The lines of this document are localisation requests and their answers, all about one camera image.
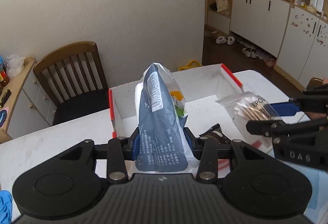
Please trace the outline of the black snack packet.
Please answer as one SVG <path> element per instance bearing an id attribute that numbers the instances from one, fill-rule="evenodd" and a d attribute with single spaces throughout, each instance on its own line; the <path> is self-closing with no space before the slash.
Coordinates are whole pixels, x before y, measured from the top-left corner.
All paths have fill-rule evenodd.
<path id="1" fill-rule="evenodd" d="M 219 144 L 227 144 L 229 145 L 231 143 L 231 140 L 229 137 L 223 134 L 223 131 L 221 129 L 220 124 L 215 124 L 212 126 L 209 130 L 204 132 L 203 134 L 199 135 L 200 138 L 206 137 L 206 138 L 213 138 L 215 139 Z"/>

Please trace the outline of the clear bag of swabs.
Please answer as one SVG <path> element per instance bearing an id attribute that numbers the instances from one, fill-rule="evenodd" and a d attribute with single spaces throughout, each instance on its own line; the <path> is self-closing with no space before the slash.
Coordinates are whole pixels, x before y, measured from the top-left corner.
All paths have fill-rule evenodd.
<path id="1" fill-rule="evenodd" d="M 249 91 L 222 98 L 219 104 L 233 120 L 237 118 L 246 121 L 281 120 L 281 116 L 264 98 Z"/>

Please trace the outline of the blue white snack bag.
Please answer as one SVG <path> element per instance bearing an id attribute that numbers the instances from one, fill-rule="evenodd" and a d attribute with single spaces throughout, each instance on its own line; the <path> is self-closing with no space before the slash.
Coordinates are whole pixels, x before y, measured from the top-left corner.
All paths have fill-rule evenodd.
<path id="1" fill-rule="evenodd" d="M 134 89 L 140 151 L 128 175 L 193 174 L 199 161 L 187 143 L 185 97 L 172 73 L 152 63 Z"/>

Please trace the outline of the red cardboard shoe box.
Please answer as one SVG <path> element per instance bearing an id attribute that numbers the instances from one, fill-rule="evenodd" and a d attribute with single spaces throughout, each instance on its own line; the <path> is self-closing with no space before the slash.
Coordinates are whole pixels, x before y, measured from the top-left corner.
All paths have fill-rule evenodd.
<path id="1" fill-rule="evenodd" d="M 195 174 L 199 161 L 184 135 L 196 137 L 215 125 L 220 137 L 241 139 L 265 152 L 271 142 L 246 131 L 246 121 L 227 108 L 233 98 L 252 94 L 225 65 L 171 72 L 153 63 L 139 81 L 108 92 L 115 137 L 129 137 L 140 130 L 136 153 L 127 161 L 128 175 Z"/>

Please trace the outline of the yellow bag on floor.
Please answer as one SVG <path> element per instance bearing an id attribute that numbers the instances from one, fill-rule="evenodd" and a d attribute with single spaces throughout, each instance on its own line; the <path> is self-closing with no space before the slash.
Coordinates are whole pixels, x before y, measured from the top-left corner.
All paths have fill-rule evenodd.
<path id="1" fill-rule="evenodd" d="M 195 68 L 198 68 L 198 67 L 202 67 L 202 64 L 199 63 L 199 61 L 191 60 L 187 65 L 179 67 L 178 71 L 195 69 Z"/>

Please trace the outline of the white wardrobe cabinets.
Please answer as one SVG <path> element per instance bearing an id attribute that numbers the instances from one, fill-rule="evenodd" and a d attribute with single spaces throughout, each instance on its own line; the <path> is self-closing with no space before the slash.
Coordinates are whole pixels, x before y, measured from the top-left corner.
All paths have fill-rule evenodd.
<path id="1" fill-rule="evenodd" d="M 217 12 L 206 0 L 208 29 L 265 51 L 297 88 L 327 76 L 327 0 L 228 0 Z"/>

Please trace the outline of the dark wooden chair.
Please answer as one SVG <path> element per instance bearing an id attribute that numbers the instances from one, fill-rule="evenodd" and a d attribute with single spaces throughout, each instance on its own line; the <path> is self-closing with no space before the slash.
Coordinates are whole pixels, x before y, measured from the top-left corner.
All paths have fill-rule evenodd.
<path id="1" fill-rule="evenodd" d="M 56 106 L 53 126 L 109 109 L 108 84 L 94 42 L 54 50 L 37 62 L 33 73 Z"/>

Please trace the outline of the white slippers pair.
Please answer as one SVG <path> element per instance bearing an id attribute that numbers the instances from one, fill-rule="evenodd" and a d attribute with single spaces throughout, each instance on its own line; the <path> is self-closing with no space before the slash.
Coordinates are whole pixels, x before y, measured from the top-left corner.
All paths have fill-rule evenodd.
<path id="1" fill-rule="evenodd" d="M 235 38 L 233 36 L 229 36 L 229 37 L 219 36 L 216 39 L 216 43 L 218 45 L 225 44 L 225 43 L 228 45 L 232 45 L 232 44 L 234 44 L 234 42 L 235 42 Z"/>

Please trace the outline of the white sideboard cabinet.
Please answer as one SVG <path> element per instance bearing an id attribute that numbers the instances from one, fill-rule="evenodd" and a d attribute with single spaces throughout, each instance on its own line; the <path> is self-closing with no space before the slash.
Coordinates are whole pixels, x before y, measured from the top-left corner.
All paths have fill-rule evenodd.
<path id="1" fill-rule="evenodd" d="M 10 80 L 4 91 L 11 95 L 1 109 L 1 143 L 51 127 L 56 105 L 33 73 L 35 59 L 24 59 L 22 72 Z"/>

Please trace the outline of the blue cloth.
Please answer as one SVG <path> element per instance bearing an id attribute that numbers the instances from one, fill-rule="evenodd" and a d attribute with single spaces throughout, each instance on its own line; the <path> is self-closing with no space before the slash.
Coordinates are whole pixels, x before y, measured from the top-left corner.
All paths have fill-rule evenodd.
<path id="1" fill-rule="evenodd" d="M 0 191 L 0 224 L 12 223 L 12 195 L 6 190 Z"/>

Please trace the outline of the white tote bag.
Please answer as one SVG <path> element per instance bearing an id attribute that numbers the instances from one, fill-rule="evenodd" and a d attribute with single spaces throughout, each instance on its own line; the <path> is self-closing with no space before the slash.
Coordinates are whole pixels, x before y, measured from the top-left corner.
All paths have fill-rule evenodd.
<path id="1" fill-rule="evenodd" d="M 217 12 L 221 13 L 229 9 L 228 0 L 216 0 Z"/>

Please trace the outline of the red sauce jar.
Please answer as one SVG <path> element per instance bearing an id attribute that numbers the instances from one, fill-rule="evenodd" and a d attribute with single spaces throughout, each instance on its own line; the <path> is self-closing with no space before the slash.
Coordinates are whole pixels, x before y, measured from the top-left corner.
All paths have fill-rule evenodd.
<path id="1" fill-rule="evenodd" d="M 10 82 L 10 79 L 7 76 L 2 65 L 0 65 L 0 82 L 3 87 L 6 86 Z"/>

